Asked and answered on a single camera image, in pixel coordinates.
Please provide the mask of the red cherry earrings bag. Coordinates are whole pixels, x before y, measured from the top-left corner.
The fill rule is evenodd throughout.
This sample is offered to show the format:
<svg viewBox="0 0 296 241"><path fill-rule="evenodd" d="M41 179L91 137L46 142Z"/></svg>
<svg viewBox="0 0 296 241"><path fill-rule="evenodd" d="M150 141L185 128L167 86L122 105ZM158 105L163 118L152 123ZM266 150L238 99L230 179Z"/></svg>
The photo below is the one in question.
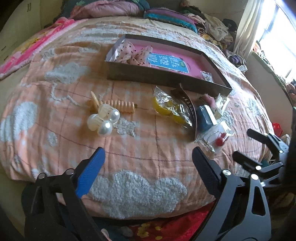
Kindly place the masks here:
<svg viewBox="0 0 296 241"><path fill-rule="evenodd" d="M209 151L218 153L234 133L234 130L225 121L222 121L202 133L198 137L198 141Z"/></svg>

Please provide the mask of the blue rectangular hair clip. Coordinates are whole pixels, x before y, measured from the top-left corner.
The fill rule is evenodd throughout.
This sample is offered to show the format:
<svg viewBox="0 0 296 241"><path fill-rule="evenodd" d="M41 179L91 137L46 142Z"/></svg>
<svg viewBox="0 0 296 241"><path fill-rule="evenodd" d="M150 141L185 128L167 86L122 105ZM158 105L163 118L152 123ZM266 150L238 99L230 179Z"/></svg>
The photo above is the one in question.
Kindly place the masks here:
<svg viewBox="0 0 296 241"><path fill-rule="evenodd" d="M217 120L208 105L200 105L196 108L197 129L200 133L206 132L212 126L217 125Z"/></svg>

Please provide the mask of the pink fluffy hair clip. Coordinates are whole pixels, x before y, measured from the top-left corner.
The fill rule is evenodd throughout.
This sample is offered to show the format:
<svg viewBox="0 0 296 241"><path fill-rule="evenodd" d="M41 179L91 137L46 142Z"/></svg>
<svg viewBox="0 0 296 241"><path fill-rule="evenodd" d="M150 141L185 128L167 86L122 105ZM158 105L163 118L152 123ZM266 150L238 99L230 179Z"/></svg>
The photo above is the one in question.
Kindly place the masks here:
<svg viewBox="0 0 296 241"><path fill-rule="evenodd" d="M208 105L211 109L215 109L216 108L216 101L215 98L211 97L208 94L203 94L201 97L201 102L204 105Z"/></svg>

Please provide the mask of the beige spiral hair clip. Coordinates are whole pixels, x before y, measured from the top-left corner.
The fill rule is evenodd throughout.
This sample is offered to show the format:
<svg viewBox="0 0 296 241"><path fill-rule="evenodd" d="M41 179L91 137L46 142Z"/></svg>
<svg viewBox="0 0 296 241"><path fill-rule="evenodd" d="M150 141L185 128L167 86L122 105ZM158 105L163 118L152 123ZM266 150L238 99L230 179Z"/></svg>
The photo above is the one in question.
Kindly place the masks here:
<svg viewBox="0 0 296 241"><path fill-rule="evenodd" d="M137 104L135 104L134 102L121 101L121 100L104 100L104 101L102 101L102 100L98 99L98 97L96 96L96 94L93 91L91 91L90 94L92 97L92 106L95 110L98 110L99 107L103 104L108 104L123 113L135 113L135 111L137 109Z"/></svg>

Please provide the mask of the white flower earrings card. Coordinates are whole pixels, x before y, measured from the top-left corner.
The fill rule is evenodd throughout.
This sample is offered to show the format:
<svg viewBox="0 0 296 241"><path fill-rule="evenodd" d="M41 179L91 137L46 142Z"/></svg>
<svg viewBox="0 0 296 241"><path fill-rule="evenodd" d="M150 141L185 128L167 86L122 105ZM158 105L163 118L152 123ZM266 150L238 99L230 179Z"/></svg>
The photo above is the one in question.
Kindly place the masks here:
<svg viewBox="0 0 296 241"><path fill-rule="evenodd" d="M213 77L212 74L205 71L200 71L201 75L203 76L204 80L213 83Z"/></svg>

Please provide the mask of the mauve banana hair clip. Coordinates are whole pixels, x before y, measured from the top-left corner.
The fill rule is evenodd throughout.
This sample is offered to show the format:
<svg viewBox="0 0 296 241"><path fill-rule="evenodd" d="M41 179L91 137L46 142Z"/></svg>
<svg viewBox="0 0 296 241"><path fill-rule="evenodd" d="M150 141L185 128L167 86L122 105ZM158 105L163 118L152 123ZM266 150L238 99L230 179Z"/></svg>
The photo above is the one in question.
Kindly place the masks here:
<svg viewBox="0 0 296 241"><path fill-rule="evenodd" d="M198 121L197 121L197 115L196 111L194 108L194 105L190 99L190 97L187 95L185 90L182 87L182 84L179 83L179 86L176 89L171 90L171 94L176 97L178 100L180 100L183 104L186 105L189 115L190 115L190 120L192 123L192 128L193 128L193 140L195 141L198 135Z"/></svg>

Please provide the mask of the polka dot fabric bow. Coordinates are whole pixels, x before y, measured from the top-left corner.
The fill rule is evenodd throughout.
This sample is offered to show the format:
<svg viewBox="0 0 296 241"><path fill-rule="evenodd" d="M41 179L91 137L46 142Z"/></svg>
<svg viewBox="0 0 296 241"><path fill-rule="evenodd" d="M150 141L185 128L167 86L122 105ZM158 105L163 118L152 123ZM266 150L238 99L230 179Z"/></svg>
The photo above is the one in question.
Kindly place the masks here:
<svg viewBox="0 0 296 241"><path fill-rule="evenodd" d="M124 40L118 47L118 56L115 58L117 63L125 63L129 65L151 67L148 57L152 53L152 46L146 46L140 50L136 50L133 43Z"/></svg>

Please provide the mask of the red patterned cloth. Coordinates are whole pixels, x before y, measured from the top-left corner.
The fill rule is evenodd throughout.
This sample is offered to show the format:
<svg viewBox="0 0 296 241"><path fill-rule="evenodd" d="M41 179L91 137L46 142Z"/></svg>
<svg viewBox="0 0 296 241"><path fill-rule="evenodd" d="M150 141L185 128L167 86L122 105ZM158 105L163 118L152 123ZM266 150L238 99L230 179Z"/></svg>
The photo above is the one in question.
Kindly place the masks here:
<svg viewBox="0 0 296 241"><path fill-rule="evenodd" d="M189 240L201 226L213 203L175 216L141 222L136 225L105 225L101 231L108 240Z"/></svg>

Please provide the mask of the orange cloud pattern quilt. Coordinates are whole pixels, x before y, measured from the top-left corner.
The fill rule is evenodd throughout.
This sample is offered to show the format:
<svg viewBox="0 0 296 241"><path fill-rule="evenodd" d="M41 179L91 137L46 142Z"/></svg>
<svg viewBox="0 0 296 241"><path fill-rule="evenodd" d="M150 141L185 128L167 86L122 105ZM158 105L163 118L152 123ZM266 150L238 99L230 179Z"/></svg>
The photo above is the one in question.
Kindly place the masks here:
<svg viewBox="0 0 296 241"><path fill-rule="evenodd" d="M187 130L152 109L154 86L112 81L105 57L125 34L154 37L204 52L232 91L222 120L234 130L211 154L220 167L241 173L232 153L269 160L268 148L249 138L249 128L272 132L261 98L215 45L182 27L128 16L86 20L37 53L30 65L8 77L18 81L1 108L1 170L12 180L59 175L98 147L106 161L83 202L95 216L118 219L172 217L213 201L192 162L198 145ZM137 104L123 113L99 100Z"/></svg>

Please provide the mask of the pile of clothes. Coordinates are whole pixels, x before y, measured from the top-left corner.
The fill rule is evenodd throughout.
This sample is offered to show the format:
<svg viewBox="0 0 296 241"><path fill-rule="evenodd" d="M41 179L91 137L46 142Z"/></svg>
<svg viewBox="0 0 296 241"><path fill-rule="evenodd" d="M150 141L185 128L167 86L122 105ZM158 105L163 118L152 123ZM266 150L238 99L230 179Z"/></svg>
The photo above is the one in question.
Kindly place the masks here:
<svg viewBox="0 0 296 241"><path fill-rule="evenodd" d="M180 13L190 18L197 32L204 40L218 46L222 50L232 51L237 34L237 24L233 20L219 20L215 16L202 13L202 11L189 3L181 1Z"/></svg>

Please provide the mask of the cream curtain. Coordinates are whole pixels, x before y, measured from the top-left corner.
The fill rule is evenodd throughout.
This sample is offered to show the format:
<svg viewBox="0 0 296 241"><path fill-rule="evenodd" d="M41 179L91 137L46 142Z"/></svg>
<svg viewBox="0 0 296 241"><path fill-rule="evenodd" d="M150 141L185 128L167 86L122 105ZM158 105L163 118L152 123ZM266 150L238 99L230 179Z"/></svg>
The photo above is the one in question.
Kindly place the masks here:
<svg viewBox="0 0 296 241"><path fill-rule="evenodd" d="M245 61L248 60L255 43L264 2L264 0L249 0L238 25L233 52Z"/></svg>

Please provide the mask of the shallow brown cardboard box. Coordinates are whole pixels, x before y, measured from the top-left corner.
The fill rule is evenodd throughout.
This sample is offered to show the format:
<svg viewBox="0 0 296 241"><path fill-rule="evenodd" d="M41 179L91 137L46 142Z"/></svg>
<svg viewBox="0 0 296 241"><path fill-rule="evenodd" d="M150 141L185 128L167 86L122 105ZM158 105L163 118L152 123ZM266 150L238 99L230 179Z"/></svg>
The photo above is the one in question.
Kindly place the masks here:
<svg viewBox="0 0 296 241"><path fill-rule="evenodd" d="M228 96L231 85L202 51L158 38L123 35L106 56L107 77Z"/></svg>

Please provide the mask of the pink cartoon blanket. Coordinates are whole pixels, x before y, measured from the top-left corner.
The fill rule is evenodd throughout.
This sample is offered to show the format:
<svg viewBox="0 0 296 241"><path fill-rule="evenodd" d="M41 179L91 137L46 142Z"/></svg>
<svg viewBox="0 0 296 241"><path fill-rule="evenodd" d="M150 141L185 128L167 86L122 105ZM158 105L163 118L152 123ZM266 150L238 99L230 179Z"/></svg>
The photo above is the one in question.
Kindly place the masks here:
<svg viewBox="0 0 296 241"><path fill-rule="evenodd" d="M34 34L32 37L19 45L13 53L6 58L4 63L1 65L1 79L6 78L13 72L29 64L33 57L44 47L63 35L65 32L76 27L81 22L84 22L84 20L73 20L67 19L66 17L60 17L53 25Z"/></svg>

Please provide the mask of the purple teal striped pillow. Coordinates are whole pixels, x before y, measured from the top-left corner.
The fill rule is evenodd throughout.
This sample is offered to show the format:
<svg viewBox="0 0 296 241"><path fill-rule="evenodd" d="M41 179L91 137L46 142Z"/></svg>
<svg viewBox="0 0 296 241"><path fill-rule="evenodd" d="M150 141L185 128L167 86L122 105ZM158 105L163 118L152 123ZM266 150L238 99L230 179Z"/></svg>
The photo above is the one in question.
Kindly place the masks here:
<svg viewBox="0 0 296 241"><path fill-rule="evenodd" d="M195 33L197 28L189 17L167 8L152 8L144 12L144 18L184 27Z"/></svg>

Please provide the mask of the cream built-in wardrobe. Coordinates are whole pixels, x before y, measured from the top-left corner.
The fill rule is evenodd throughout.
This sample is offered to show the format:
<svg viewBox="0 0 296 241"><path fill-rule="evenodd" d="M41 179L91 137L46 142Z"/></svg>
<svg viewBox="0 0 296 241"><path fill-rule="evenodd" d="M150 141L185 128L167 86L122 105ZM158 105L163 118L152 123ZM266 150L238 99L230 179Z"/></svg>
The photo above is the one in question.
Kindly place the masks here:
<svg viewBox="0 0 296 241"><path fill-rule="evenodd" d="M62 1L22 1L1 30L1 63L16 47L51 24L61 6Z"/></svg>

